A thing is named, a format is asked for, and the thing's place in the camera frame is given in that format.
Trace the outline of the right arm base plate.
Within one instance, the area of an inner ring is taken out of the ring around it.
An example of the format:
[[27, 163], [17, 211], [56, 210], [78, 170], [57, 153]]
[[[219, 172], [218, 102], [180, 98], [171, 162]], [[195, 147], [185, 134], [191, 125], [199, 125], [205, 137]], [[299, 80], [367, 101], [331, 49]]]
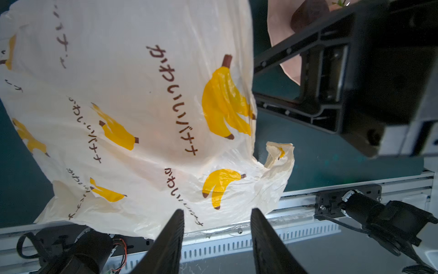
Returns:
[[378, 201], [381, 195], [378, 184], [321, 191], [316, 194], [315, 214], [333, 219], [345, 216], [365, 224], [374, 210], [383, 207]]

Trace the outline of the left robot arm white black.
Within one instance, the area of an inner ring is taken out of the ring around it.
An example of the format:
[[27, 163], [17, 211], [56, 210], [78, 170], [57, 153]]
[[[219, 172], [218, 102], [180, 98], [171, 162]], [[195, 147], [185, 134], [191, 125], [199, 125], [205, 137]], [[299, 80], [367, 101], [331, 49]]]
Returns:
[[[304, 274], [306, 270], [288, 251], [262, 212], [254, 208], [250, 220], [255, 270], [258, 274]], [[152, 248], [132, 270], [134, 274], [176, 274], [182, 255], [184, 212], [176, 210]], [[98, 274], [113, 249], [107, 234], [91, 231], [68, 252], [49, 257], [41, 274]]]

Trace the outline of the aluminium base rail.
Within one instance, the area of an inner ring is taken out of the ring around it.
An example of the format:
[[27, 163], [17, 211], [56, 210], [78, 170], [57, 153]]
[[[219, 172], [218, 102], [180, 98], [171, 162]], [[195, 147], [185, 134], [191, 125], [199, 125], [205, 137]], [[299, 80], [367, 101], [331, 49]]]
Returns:
[[[360, 189], [375, 184], [381, 187], [380, 193], [375, 196], [377, 201], [419, 202], [427, 210], [434, 175], [434, 172], [425, 170], [420, 175], [409, 177], [289, 191], [283, 194], [278, 208], [267, 214], [266, 218], [285, 244], [338, 234], [341, 232], [341, 226], [313, 218], [319, 192], [336, 191], [342, 188]], [[3, 228], [1, 229], [1, 273], [30, 274], [40, 269], [40, 259], [31, 258], [31, 255], [36, 253], [36, 249], [28, 239], [25, 239], [22, 246], [25, 257], [22, 258], [17, 254], [17, 242], [23, 234], [31, 232], [40, 235], [40, 241], [46, 249], [57, 255], [68, 250], [89, 231], [86, 226], [63, 222]], [[249, 222], [191, 232], [184, 236], [180, 262], [183, 265], [206, 263], [213, 258], [247, 253], [252, 247]]]

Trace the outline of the pink wavy fruit plate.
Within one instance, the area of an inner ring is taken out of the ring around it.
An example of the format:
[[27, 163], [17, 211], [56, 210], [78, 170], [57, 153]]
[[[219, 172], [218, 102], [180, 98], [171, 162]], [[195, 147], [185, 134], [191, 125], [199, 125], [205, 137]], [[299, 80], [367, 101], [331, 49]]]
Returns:
[[[305, 0], [270, 0], [268, 2], [268, 34], [270, 43], [275, 46], [286, 38], [297, 34], [291, 27], [292, 15]], [[355, 1], [326, 1], [330, 12], [356, 3]]]

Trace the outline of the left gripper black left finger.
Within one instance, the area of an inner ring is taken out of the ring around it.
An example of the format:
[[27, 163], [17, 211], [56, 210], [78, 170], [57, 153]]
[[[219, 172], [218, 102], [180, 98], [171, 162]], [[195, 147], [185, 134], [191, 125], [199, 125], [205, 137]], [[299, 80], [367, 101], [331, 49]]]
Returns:
[[184, 211], [178, 209], [131, 274], [178, 274], [183, 237]]

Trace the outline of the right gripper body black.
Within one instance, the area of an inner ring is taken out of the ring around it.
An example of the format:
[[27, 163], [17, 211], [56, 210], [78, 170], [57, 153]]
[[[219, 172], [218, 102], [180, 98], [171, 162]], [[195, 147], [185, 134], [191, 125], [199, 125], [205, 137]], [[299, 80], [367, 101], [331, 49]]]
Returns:
[[438, 154], [438, 3], [393, 1], [343, 138], [369, 158]]

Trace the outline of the dark purple plum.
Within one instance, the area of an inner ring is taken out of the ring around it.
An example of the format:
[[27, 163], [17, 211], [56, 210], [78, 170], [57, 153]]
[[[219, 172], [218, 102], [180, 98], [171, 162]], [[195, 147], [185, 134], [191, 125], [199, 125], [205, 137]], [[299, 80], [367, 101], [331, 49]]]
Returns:
[[305, 0], [292, 15], [290, 27], [295, 33], [299, 33], [329, 13], [329, 6], [325, 0]]

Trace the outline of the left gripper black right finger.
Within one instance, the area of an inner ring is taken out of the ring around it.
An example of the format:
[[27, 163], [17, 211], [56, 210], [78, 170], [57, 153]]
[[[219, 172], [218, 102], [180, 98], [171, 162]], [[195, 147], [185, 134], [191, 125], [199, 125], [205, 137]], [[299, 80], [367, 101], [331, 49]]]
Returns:
[[255, 271], [258, 274], [305, 274], [263, 213], [252, 209], [250, 227]]

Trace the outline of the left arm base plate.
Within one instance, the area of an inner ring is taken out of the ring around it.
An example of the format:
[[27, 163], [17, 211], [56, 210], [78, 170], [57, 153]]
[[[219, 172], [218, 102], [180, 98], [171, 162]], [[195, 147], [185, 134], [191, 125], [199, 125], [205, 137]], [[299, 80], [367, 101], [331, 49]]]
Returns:
[[44, 228], [35, 237], [46, 253], [38, 258], [41, 267], [49, 265], [48, 257], [56, 260], [76, 252], [80, 258], [99, 266], [103, 273], [116, 269], [127, 272], [140, 261], [135, 254], [149, 251], [154, 243], [142, 237], [103, 234], [77, 224]]

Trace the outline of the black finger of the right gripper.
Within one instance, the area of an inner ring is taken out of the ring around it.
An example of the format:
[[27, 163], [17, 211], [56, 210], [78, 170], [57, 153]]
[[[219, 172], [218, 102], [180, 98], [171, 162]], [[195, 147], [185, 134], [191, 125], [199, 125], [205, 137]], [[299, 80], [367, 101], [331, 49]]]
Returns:
[[350, 45], [352, 33], [342, 36], [339, 27], [336, 30], [328, 30], [349, 16], [352, 16], [351, 6], [333, 12], [327, 18], [307, 27], [303, 32], [294, 34], [264, 51], [254, 58], [254, 75], [261, 75], [314, 47]]
[[255, 93], [254, 97], [261, 111], [328, 134], [342, 132], [342, 105], [298, 102], [261, 93]]

